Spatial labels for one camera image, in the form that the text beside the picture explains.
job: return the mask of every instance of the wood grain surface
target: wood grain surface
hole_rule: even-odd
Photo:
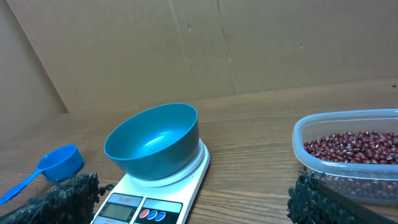
[[[396,81],[348,82],[188,101],[198,109],[200,135],[211,157],[189,223],[291,223],[286,217],[287,190],[302,168],[292,149],[294,124],[314,113],[396,108],[398,88],[391,86]],[[105,156],[104,141],[118,124],[150,106],[62,114],[1,145],[0,195],[33,172],[44,154],[69,143],[78,146],[85,160],[80,173],[98,172],[103,185],[117,183],[124,173]],[[38,176],[16,198],[0,206],[0,215],[50,188]],[[369,208],[398,221],[396,208]]]

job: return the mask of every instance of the digital kitchen scale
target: digital kitchen scale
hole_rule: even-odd
[[[185,223],[210,163],[201,139],[194,153],[182,169],[163,179],[141,180],[126,174],[91,224]]]

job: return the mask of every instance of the clear plastic container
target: clear plastic container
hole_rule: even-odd
[[[398,109],[313,114],[296,123],[293,148],[315,177],[359,202],[398,204],[398,165],[328,162],[310,155],[304,142],[351,131],[398,132]]]

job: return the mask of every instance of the blue measuring scoop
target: blue measuring scoop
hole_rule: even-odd
[[[82,166],[83,158],[74,144],[58,148],[39,161],[33,174],[1,197],[0,205],[18,195],[39,174],[43,174],[51,182],[60,182],[76,174]]]

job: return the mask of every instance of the teal bowl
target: teal bowl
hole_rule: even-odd
[[[155,180],[181,169],[194,156],[198,142],[196,109],[171,103],[120,124],[105,141],[104,151],[131,177]]]

